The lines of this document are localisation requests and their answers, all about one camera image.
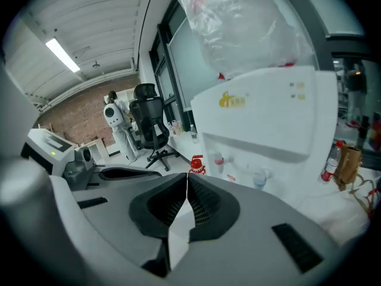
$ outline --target brick wall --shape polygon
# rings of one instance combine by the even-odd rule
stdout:
[[[70,142],[89,143],[102,138],[105,146],[112,145],[114,139],[111,128],[103,116],[104,99],[110,90],[116,92],[134,88],[140,83],[137,76],[96,85],[73,95],[40,116],[35,124],[52,124],[53,132]]]

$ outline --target chair headrest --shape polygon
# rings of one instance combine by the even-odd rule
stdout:
[[[137,100],[157,97],[155,85],[153,83],[141,83],[135,87],[133,97]]]

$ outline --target chair base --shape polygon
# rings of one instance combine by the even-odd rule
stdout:
[[[173,152],[173,153],[168,153],[167,150],[163,150],[162,152],[158,152],[156,151],[156,154],[153,155],[153,156],[149,156],[147,158],[147,160],[149,161],[149,164],[145,167],[146,169],[149,168],[151,165],[153,165],[157,160],[159,160],[160,162],[162,162],[162,164],[164,165],[164,169],[166,172],[169,171],[169,167],[167,165],[167,163],[165,163],[165,161],[163,160],[163,158],[165,157],[169,157],[169,156],[172,156],[174,155],[176,158],[180,155],[179,153],[177,152]]]

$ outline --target white ceiling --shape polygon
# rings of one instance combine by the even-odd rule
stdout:
[[[131,68],[149,0],[32,0],[3,41],[6,67],[36,101]],[[46,46],[56,37],[80,67],[71,72]],[[94,68],[95,61],[101,66]]]

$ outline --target water bottle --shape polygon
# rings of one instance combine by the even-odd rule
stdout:
[[[193,124],[190,125],[190,135],[192,137],[192,142],[194,144],[198,143],[197,131],[196,131],[196,129],[195,129]]]
[[[336,146],[330,152],[326,167],[321,173],[321,180],[323,182],[329,182],[335,173],[341,158],[341,148],[343,147],[343,141],[337,141]]]

